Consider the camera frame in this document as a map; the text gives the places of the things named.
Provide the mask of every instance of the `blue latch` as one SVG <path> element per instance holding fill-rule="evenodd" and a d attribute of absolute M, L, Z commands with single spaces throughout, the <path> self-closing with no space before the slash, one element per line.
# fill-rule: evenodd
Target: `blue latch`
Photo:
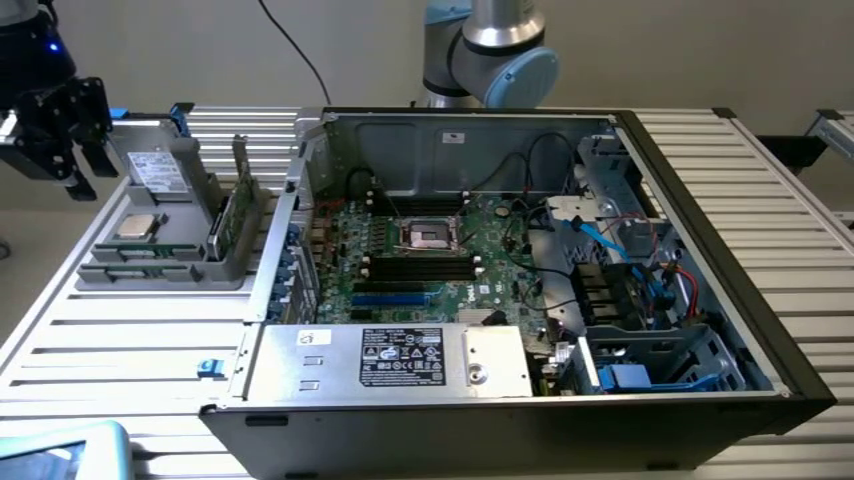
<path fill-rule="evenodd" d="M 225 376 L 223 373 L 224 366 L 224 360 L 216 360 L 213 358 L 201 360 L 196 368 L 196 375 L 199 378 L 221 378 Z"/>

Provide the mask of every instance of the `aluminum workbench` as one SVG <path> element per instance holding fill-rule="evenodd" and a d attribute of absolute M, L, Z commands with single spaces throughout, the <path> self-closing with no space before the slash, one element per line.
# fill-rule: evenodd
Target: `aluminum workbench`
<path fill-rule="evenodd" d="M 839 404 L 788 435 L 747 439 L 694 472 L 584 478 L 851 478 L 851 232 L 738 119 L 711 110 L 635 112 Z M 229 142 L 240 133 L 261 187 L 280 191 L 300 115 L 193 109 L 189 128 L 221 183 L 236 179 Z M 248 478 L 196 418 L 200 405 L 227 398 L 231 379 L 196 378 L 196 364 L 239 361 L 244 336 L 256 334 L 243 319 L 257 262 L 232 292 L 77 291 L 76 266 L 127 201 L 120 186 L 0 349 L 0 436 L 112 418 L 131 434 L 140 478 Z M 261 234 L 256 257 L 263 241 Z"/>

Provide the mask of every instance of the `cable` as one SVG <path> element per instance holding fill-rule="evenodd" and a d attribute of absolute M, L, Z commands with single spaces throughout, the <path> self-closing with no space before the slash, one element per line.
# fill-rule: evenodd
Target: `cable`
<path fill-rule="evenodd" d="M 544 205 L 535 207 L 534 210 L 539 210 L 547 208 Z M 572 280 L 572 277 L 570 277 L 570 274 L 566 273 L 562 270 L 555 270 L 551 268 L 540 268 L 540 267 L 535 267 L 534 265 L 526 265 L 522 262 L 519 262 L 515 258 L 512 258 L 512 256 L 510 255 L 510 251 L 507 250 L 507 239 L 510 238 L 510 230 L 515 224 L 516 221 L 516 217 L 512 218 L 512 220 L 510 221 L 510 223 L 507 224 L 507 229 L 504 230 L 504 235 L 502 236 L 502 246 L 504 249 L 504 255 L 507 256 L 507 259 L 514 263 L 514 265 L 519 268 L 523 268 L 524 270 L 530 271 L 530 272 L 540 272 L 540 273 L 554 273 L 556 275 L 560 275 L 562 277 L 564 277 L 567 280 Z M 568 305 L 570 303 L 576 302 L 575 299 L 567 300 L 566 302 L 560 302 L 556 305 L 552 305 L 551 307 L 535 307 L 532 305 L 530 305 L 527 303 L 527 294 L 528 291 L 531 290 L 532 286 L 527 288 L 527 290 L 522 293 L 519 299 L 522 300 L 522 304 L 531 310 L 536 311 L 536 312 L 547 312 L 548 310 L 552 310 L 555 308 L 559 308 L 564 305 Z"/>
<path fill-rule="evenodd" d="M 528 303 L 528 300 L 527 300 L 528 299 L 528 293 L 534 289 L 534 286 L 540 282 L 542 282 L 542 279 L 538 278 L 536 282 L 534 282 L 531 284 L 531 286 L 524 289 L 524 291 L 522 292 L 522 295 L 519 295 L 519 301 L 522 302 L 522 305 L 524 305 L 528 310 L 534 310 L 535 312 L 547 312 L 548 310 L 554 310 L 555 308 L 560 308 L 560 307 L 568 305 L 570 303 L 576 303 L 578 302 L 576 299 L 571 299 L 571 300 L 567 300 L 566 302 L 560 302 L 556 305 L 552 305 L 551 307 L 535 307 L 534 305 L 531 305 Z"/>
<path fill-rule="evenodd" d="M 670 267 L 666 263 L 660 264 L 662 268 L 664 268 L 664 270 Z M 696 282 L 696 278 L 694 277 L 694 275 L 691 275 L 691 273 L 684 270 L 680 266 L 676 265 L 675 269 L 672 270 L 676 274 L 682 275 L 688 283 L 691 284 L 691 300 L 688 302 L 688 305 L 686 307 L 686 318 L 691 318 L 694 316 L 696 316 L 696 301 L 699 300 L 699 283 Z"/>
<path fill-rule="evenodd" d="M 469 188 L 469 191 L 475 192 L 478 190 L 480 190 L 483 188 L 483 186 L 490 183 L 490 180 L 492 180 L 492 178 L 495 178 L 495 175 L 498 175 L 498 172 L 500 172 L 502 168 L 504 168 L 504 165 L 507 164 L 507 161 L 512 158 L 512 157 L 519 157 L 522 159 L 522 163 L 524 164 L 524 170 L 526 170 L 526 182 L 528 181 L 530 178 L 530 173 L 531 173 L 531 163 L 527 159 L 527 157 L 519 153 L 519 152 L 510 152 L 504 158 L 502 159 L 502 162 L 498 164 L 498 167 L 495 167 L 495 170 L 492 170 L 492 173 L 490 173 L 490 175 L 474 186 Z"/>
<path fill-rule="evenodd" d="M 546 132 L 542 135 L 539 135 L 535 139 L 534 142 L 531 142 L 531 146 L 528 147 L 528 172 L 530 172 L 530 165 L 534 162 L 534 149 L 536 148 L 536 144 L 540 142 L 540 140 L 543 140 L 544 138 L 548 137 L 555 137 L 559 138 L 560 140 L 563 140 L 563 143 L 566 144 L 566 148 L 570 149 L 570 165 L 568 165 L 568 172 L 567 172 L 567 178 L 572 179 L 572 183 L 575 183 L 575 156 L 572 155 L 575 149 L 572 148 L 572 144 L 570 143 L 570 140 L 563 136 L 562 133 L 559 132 Z M 534 178 L 531 177 L 530 179 L 531 182 L 531 189 L 534 188 Z"/>
<path fill-rule="evenodd" d="M 688 305 L 688 309 L 686 313 L 688 318 L 691 318 L 696 316 L 696 300 L 699 299 L 699 284 L 696 283 L 696 279 L 694 278 L 694 275 L 686 272 L 682 268 L 676 270 L 676 273 L 680 274 L 684 278 L 687 278 L 688 282 L 691 282 L 691 304 Z"/>
<path fill-rule="evenodd" d="M 614 227 L 614 225 L 616 225 L 619 222 L 622 222 L 623 220 L 631 220 L 631 219 L 643 220 L 646 224 L 650 226 L 650 236 L 652 237 L 652 251 L 646 256 L 652 257 L 655 255 L 655 252 L 658 251 L 658 235 L 655 234 L 655 225 L 652 225 L 652 221 L 650 220 L 650 217 L 646 217 L 636 212 L 624 213 L 619 217 L 616 217 L 616 219 L 611 223 L 608 223 L 608 225 L 604 227 L 604 230 L 602 230 L 602 235 L 604 235 L 608 232 L 608 230 L 611 230 L 611 227 Z"/>
<path fill-rule="evenodd" d="M 303 61 L 305 62 L 305 65 L 308 65 L 308 68 L 311 68 L 311 71 L 315 74 L 315 78 L 317 79 L 317 83 L 320 84 L 320 88 L 323 89 L 323 97 L 325 98 L 325 104 L 332 105 L 332 100 L 329 99 L 329 91 L 325 89 L 325 83 L 323 81 L 323 77 L 320 76 L 320 73 L 317 73 L 317 69 L 315 68 L 313 63 L 311 63 L 311 60 L 308 60 L 308 57 L 303 53 L 303 49 L 299 48 L 299 45 L 291 38 L 291 35 L 288 34 L 288 32 L 281 27 L 281 24 L 276 20 L 276 17 L 273 17 L 272 13 L 269 13 L 269 9 L 267 8 L 267 4 L 264 3 L 264 0 L 257 0 L 257 3 L 261 6 L 261 9 L 264 10 L 264 15 L 267 15 L 267 18 L 275 25 L 281 35 L 284 35 L 284 38 L 287 38 L 288 42 L 291 42 L 291 46 L 293 47 L 293 50 L 296 50 L 296 53 L 299 53 L 299 56 L 303 57 Z"/>

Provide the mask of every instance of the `blue bracket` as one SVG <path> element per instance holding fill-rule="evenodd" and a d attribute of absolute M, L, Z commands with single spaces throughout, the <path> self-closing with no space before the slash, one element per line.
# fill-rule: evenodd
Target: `blue bracket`
<path fill-rule="evenodd" d="M 719 379 L 719 375 L 711 373 L 695 382 L 652 383 L 640 364 L 607 365 L 598 373 L 602 390 L 608 393 L 708 392 Z"/>
<path fill-rule="evenodd" d="M 199 366 L 196 368 L 196 375 L 199 378 L 221 378 L 225 376 L 223 373 L 223 369 L 225 367 L 224 360 L 216 360 L 213 358 L 208 358 L 199 362 Z"/>

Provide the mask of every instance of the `power supply label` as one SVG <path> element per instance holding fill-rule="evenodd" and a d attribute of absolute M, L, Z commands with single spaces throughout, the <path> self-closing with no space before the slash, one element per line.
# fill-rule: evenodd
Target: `power supply label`
<path fill-rule="evenodd" d="M 444 385 L 444 346 L 440 328 L 361 330 L 359 382 L 365 387 Z"/>

